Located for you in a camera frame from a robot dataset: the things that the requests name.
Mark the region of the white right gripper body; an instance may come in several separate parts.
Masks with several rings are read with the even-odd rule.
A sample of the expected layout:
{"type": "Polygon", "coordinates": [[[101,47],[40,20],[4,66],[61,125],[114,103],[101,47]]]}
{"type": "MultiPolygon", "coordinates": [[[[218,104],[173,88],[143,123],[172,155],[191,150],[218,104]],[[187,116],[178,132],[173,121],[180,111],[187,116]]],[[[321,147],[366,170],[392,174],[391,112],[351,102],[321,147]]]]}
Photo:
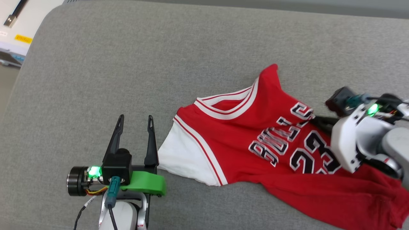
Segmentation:
{"type": "Polygon", "coordinates": [[[340,165],[355,173],[361,164],[385,174],[404,172],[403,100],[391,95],[333,94],[331,111],[339,121],[331,135],[331,148],[340,165]]]}

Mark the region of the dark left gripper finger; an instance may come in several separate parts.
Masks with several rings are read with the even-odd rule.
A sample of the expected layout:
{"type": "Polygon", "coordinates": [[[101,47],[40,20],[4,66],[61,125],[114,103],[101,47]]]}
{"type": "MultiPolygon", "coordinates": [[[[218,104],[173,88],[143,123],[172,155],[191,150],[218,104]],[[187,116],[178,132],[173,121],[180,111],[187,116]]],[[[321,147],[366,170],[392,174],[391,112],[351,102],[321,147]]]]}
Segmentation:
{"type": "Polygon", "coordinates": [[[120,137],[124,129],[124,118],[124,114],[121,114],[118,118],[117,124],[115,125],[113,134],[111,136],[111,140],[104,155],[103,163],[106,161],[109,154],[114,154],[119,149],[120,137]]]}
{"type": "Polygon", "coordinates": [[[147,131],[149,134],[147,153],[144,159],[145,166],[159,166],[158,148],[155,136],[154,119],[152,115],[148,117],[147,131]]]}

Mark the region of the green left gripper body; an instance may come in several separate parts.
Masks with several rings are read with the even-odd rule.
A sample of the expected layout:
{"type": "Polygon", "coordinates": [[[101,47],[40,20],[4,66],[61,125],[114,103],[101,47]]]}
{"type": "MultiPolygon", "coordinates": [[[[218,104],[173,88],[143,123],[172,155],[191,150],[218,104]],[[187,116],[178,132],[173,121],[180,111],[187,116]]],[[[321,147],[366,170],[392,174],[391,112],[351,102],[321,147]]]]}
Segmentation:
{"type": "MultiPolygon", "coordinates": [[[[130,184],[122,183],[120,191],[142,192],[154,196],[166,194],[165,178],[157,174],[156,168],[133,165],[132,171],[130,184]]],[[[100,166],[75,166],[67,176],[66,186],[70,196],[99,196],[107,191],[109,184],[104,184],[100,166]]]]}

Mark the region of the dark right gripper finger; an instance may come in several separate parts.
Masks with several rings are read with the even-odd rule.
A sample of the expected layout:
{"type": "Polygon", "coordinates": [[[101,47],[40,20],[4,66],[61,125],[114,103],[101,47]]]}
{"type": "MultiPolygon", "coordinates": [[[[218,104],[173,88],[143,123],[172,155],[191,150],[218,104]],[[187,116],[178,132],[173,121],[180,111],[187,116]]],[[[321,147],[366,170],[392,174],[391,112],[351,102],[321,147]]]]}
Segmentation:
{"type": "Polygon", "coordinates": [[[316,126],[318,125],[333,126],[338,121],[339,121],[339,118],[335,118],[335,117],[315,116],[313,119],[310,120],[310,123],[316,126]]]}
{"type": "Polygon", "coordinates": [[[331,123],[318,123],[316,124],[316,127],[324,132],[326,135],[331,136],[334,124],[331,123]]]}

